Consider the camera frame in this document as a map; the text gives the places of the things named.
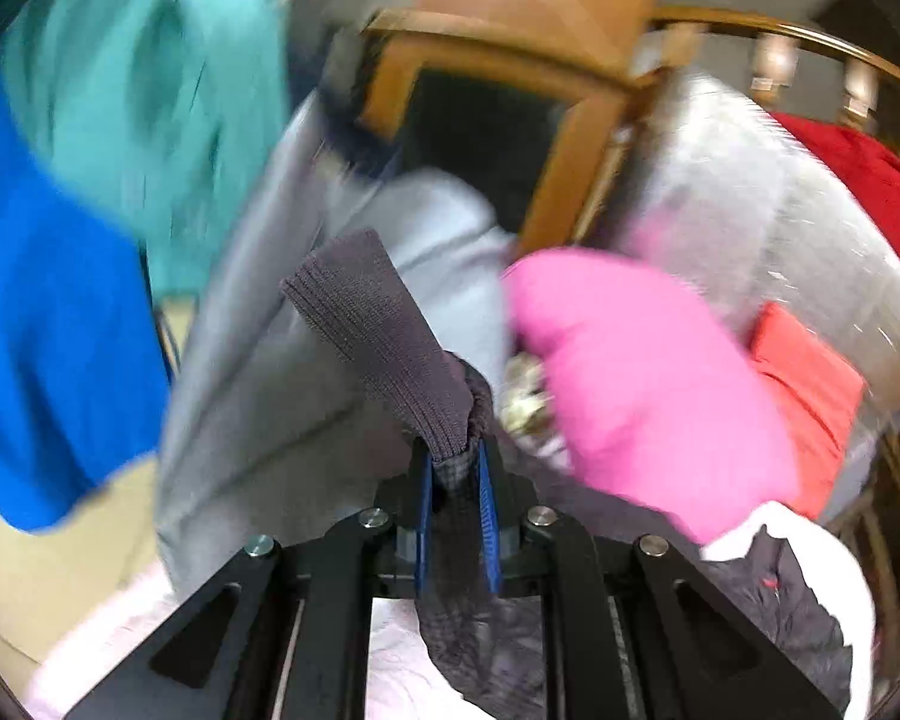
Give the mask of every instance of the pink pillow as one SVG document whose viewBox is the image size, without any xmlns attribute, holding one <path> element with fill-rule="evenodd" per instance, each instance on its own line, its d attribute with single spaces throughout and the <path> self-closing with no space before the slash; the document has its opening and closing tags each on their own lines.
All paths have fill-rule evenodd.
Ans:
<svg viewBox="0 0 900 720">
<path fill-rule="evenodd" d="M 700 543 L 799 492 L 773 400 L 703 300 L 667 274 L 548 250 L 505 276 L 514 328 L 543 360 L 574 474 L 669 512 Z"/>
</svg>

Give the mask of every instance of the red fabric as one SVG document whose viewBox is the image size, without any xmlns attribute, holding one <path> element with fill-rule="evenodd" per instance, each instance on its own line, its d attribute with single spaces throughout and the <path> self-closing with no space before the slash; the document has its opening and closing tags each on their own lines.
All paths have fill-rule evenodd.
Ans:
<svg viewBox="0 0 900 720">
<path fill-rule="evenodd" d="M 840 472 L 864 379 L 778 303 L 763 308 L 751 359 L 787 422 L 799 494 L 784 501 L 816 519 Z"/>
<path fill-rule="evenodd" d="M 775 119 L 844 182 L 900 258 L 900 159 L 862 132 L 788 114 Z"/>
</svg>

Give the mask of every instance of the white fabric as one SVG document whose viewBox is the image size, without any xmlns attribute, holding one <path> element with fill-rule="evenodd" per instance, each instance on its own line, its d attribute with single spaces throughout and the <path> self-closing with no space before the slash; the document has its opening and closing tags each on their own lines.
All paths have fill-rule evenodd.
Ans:
<svg viewBox="0 0 900 720">
<path fill-rule="evenodd" d="M 154 563 L 53 648 L 26 690 L 26 710 L 34 720 L 60 720 L 177 606 Z M 430 660 L 413 601 L 373 601 L 365 706 L 367 720 L 490 720 Z"/>
<path fill-rule="evenodd" d="M 774 538 L 786 538 L 817 600 L 840 622 L 844 643 L 853 648 L 850 705 L 845 720 L 865 720 L 869 710 L 874 646 L 874 599 L 863 571 L 850 551 L 823 530 L 783 504 L 765 503 L 742 525 L 703 547 L 703 560 L 734 560 L 749 551 L 762 526 Z"/>
</svg>

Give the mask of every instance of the teal clothing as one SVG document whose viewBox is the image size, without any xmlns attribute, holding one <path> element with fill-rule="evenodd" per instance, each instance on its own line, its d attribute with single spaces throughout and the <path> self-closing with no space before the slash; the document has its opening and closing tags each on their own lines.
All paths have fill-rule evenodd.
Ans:
<svg viewBox="0 0 900 720">
<path fill-rule="evenodd" d="M 286 128 L 284 20 L 276 0 L 30 0 L 7 30 L 18 130 L 146 247 L 155 298 L 207 284 Z"/>
</svg>

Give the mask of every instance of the navy fabric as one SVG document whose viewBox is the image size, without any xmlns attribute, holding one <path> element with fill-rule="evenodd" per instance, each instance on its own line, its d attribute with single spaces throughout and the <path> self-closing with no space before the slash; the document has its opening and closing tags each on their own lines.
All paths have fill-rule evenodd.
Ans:
<svg viewBox="0 0 900 720">
<path fill-rule="evenodd" d="M 130 239 L 37 167 L 0 86 L 0 514 L 58 522 L 156 446 L 169 382 Z"/>
</svg>

